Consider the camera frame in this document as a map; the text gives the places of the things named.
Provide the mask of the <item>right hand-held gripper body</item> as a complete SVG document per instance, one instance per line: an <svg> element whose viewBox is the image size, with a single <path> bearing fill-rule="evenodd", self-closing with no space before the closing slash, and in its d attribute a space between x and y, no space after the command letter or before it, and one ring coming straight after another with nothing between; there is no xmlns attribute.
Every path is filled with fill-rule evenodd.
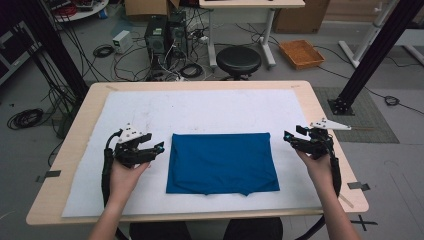
<svg viewBox="0 0 424 240"><path fill-rule="evenodd" d="M313 159L318 159L325 154L334 152L334 142L332 136L328 133L329 130L351 130L350 126L327 118L311 122L308 128L311 130L311 134L309 135L310 139L306 140L307 146L302 152L311 154Z"/></svg>

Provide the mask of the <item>blue printed t-shirt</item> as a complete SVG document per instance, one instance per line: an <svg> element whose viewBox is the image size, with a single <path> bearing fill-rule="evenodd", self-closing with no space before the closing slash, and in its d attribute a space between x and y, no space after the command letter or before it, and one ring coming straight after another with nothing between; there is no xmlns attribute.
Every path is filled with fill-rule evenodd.
<svg viewBox="0 0 424 240"><path fill-rule="evenodd" d="M279 189L268 133L172 136L169 194L247 196Z"/></svg>

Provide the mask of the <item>person's right hand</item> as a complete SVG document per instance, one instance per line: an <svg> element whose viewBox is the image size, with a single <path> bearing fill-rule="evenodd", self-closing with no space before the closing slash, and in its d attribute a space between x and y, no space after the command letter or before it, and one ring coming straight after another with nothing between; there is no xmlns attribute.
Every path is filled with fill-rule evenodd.
<svg viewBox="0 0 424 240"><path fill-rule="evenodd" d="M333 180L331 173L330 156L328 154L321 156L318 159L313 159L308 154L296 151L297 155L304 162L318 193L333 189Z"/></svg>

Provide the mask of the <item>person's left hand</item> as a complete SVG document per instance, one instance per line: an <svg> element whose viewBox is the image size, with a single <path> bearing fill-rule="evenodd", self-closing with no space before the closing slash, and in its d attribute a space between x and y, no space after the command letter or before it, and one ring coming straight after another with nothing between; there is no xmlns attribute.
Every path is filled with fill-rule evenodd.
<svg viewBox="0 0 424 240"><path fill-rule="evenodd" d="M125 205L137 186L140 176L149 167L149 163L143 163L135 168L127 168L115 161L111 171L109 201Z"/></svg>

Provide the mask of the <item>black tape piece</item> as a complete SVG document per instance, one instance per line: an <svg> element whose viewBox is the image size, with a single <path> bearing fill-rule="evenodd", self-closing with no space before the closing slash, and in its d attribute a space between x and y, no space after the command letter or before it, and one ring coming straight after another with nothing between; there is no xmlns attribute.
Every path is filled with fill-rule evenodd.
<svg viewBox="0 0 424 240"><path fill-rule="evenodd" d="M38 183L44 183L47 178L59 177L60 175L61 170L46 171L44 175L37 176L35 181Z"/></svg>
<svg viewBox="0 0 424 240"><path fill-rule="evenodd" d="M367 183L361 183L361 182L350 182L347 183L349 189L360 189L361 191L368 191L370 190L370 186Z"/></svg>

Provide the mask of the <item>grey floor mat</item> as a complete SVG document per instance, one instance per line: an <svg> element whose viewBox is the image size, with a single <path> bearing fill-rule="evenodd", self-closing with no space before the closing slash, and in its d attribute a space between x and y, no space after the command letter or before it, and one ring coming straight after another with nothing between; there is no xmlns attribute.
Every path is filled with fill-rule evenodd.
<svg viewBox="0 0 424 240"><path fill-rule="evenodd" d="M350 125L350 131L335 130L339 142L398 144L399 140L388 125L382 113L366 91L362 91L347 115L335 115L329 101L341 92L337 87L313 88L326 117L329 120Z"/></svg>

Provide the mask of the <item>black cross tape mark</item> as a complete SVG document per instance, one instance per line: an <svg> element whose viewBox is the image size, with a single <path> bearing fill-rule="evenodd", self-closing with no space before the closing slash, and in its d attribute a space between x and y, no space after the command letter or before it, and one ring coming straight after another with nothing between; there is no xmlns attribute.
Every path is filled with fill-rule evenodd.
<svg viewBox="0 0 424 240"><path fill-rule="evenodd" d="M361 214L358 214L357 218L353 219L351 223L359 225L364 232L368 230L368 226L378 226L377 222L366 220Z"/></svg>

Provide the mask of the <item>black round stool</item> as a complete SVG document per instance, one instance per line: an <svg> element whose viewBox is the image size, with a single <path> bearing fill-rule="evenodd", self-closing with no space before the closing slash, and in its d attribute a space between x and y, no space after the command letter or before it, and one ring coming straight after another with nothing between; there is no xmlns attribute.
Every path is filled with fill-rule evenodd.
<svg viewBox="0 0 424 240"><path fill-rule="evenodd" d="M232 46L216 56L217 66L228 74L224 80L247 80L262 65L261 56L251 48Z"/></svg>

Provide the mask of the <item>black computer tower green label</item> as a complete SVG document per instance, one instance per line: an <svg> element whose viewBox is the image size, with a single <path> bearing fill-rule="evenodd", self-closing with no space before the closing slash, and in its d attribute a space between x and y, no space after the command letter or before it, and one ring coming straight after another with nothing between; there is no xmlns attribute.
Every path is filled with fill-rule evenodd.
<svg viewBox="0 0 424 240"><path fill-rule="evenodd" d="M162 69L165 66L165 55L168 50L167 17L152 15L148 21L144 39L151 68L154 70Z"/></svg>

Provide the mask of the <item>black metal stand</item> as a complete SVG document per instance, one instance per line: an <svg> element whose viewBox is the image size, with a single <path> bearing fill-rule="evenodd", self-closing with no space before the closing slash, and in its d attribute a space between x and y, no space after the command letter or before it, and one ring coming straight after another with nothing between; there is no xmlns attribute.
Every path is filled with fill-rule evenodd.
<svg viewBox="0 0 424 240"><path fill-rule="evenodd" d="M346 86L335 99L329 101L335 115L351 112L351 106L359 93L423 7L424 0L398 0Z"/></svg>
<svg viewBox="0 0 424 240"><path fill-rule="evenodd" d="M39 40L57 69L71 88L75 98L82 102L89 87L84 82L75 63L65 48L60 36L54 29L44 7L39 0L11 0L23 15L31 32Z"/></svg>

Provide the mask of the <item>large cardboard box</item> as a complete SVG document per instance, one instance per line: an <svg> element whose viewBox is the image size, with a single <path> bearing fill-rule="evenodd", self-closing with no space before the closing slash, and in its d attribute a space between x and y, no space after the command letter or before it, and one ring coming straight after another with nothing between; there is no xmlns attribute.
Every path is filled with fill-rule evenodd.
<svg viewBox="0 0 424 240"><path fill-rule="evenodd" d="M303 0L301 8L279 9L273 31L281 34L316 34L326 15L330 0Z"/></svg>

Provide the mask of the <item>open cardboard box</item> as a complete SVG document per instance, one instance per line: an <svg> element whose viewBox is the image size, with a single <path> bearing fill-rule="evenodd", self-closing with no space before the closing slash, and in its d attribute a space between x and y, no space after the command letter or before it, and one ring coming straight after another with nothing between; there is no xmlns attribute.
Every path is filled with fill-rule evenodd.
<svg viewBox="0 0 424 240"><path fill-rule="evenodd" d="M180 0L124 0L128 16L168 15L179 8Z"/></svg>

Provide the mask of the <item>round white table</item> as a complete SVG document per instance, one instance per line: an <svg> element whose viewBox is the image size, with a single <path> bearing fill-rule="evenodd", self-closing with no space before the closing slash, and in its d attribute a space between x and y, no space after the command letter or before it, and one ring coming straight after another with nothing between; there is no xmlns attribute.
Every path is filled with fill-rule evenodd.
<svg viewBox="0 0 424 240"><path fill-rule="evenodd" d="M42 0L56 22L80 20L100 13L109 0Z"/></svg>

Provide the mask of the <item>white desk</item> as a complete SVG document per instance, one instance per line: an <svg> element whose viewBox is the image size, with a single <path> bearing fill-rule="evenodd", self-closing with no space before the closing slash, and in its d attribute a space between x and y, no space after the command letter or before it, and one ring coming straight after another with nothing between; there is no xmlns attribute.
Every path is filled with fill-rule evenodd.
<svg viewBox="0 0 424 240"><path fill-rule="evenodd" d="M215 23L264 23L265 32L259 38L259 45L265 54L266 65L276 65L269 46L269 38L275 12L278 9L303 8L304 0L199 0L201 8L208 11L207 50L209 65L217 67L214 43Z"/></svg>

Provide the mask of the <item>white metal frame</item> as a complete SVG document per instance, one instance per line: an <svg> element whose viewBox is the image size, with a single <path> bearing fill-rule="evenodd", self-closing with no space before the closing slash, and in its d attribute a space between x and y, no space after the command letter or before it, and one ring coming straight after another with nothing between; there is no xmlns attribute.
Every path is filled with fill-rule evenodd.
<svg viewBox="0 0 424 240"><path fill-rule="evenodd" d="M376 36L379 34L380 30L384 25L385 19L388 17L389 13L394 9L398 0L388 0L387 3L381 3L379 7L379 14L374 19L370 27L368 28L367 33L363 37L361 43L357 48L352 51L351 48L345 41L339 41L338 45L343 50L344 54L348 58L349 62L354 68L357 68L360 64L361 59L364 57L366 50L373 43Z"/></svg>

